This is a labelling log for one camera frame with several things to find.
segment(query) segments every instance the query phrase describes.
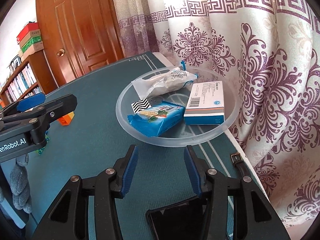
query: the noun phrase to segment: green box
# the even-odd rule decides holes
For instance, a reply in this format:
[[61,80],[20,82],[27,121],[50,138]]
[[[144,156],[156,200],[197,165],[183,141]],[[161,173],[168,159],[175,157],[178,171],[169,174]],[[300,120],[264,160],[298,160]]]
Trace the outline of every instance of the green box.
[[27,43],[22,47],[22,52],[25,53],[27,49],[30,48],[30,46],[34,43],[37,43],[41,41],[41,36],[33,37],[30,40],[27,41]]

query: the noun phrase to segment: barcode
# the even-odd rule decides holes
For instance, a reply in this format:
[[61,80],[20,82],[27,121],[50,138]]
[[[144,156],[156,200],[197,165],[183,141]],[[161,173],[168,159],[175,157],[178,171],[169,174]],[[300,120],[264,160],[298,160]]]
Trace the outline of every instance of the barcode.
[[191,98],[189,107],[197,107],[200,104],[200,98]]

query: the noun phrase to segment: strap buckle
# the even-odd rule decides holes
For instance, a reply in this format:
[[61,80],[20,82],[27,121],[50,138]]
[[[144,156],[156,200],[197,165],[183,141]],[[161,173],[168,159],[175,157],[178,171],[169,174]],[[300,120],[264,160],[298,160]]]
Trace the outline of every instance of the strap buckle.
[[241,154],[239,152],[236,152],[234,154],[231,154],[231,161],[232,161],[232,164],[235,165],[239,162],[243,162],[243,159],[241,157]]

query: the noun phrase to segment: plastic wrapped food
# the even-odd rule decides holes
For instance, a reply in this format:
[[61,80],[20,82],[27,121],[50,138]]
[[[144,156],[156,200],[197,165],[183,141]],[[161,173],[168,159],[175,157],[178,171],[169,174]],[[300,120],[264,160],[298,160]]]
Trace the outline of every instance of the plastic wrapped food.
[[147,137],[159,136],[183,119],[185,108],[162,101],[157,106],[128,115],[129,124]]
[[187,84],[191,84],[197,78],[197,74],[192,74],[177,67],[167,73],[155,75],[149,79],[139,78],[131,83],[140,99],[145,99],[177,91]]

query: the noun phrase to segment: gray stuffed toy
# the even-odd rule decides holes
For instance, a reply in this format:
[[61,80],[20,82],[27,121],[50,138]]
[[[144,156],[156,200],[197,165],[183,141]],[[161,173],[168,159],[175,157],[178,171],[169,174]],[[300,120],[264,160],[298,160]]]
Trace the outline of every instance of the gray stuffed toy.
[[26,165],[29,155],[25,154],[16,158],[17,164],[10,174],[10,187],[12,191],[13,205],[16,209],[23,209],[26,213],[32,212],[30,186]]

